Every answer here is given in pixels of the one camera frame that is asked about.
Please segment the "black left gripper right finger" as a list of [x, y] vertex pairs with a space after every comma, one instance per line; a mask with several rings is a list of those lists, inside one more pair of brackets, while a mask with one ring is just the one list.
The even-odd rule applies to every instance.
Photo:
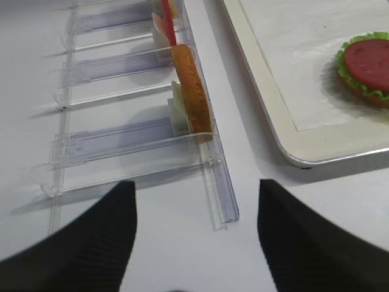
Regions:
[[388, 291], [388, 251], [325, 219], [272, 179], [258, 238], [277, 291]]

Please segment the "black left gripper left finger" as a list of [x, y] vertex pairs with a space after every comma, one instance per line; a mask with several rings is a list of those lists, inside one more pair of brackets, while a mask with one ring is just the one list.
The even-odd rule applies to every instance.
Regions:
[[119, 291], [137, 232], [123, 181], [60, 231], [1, 261], [1, 291]]

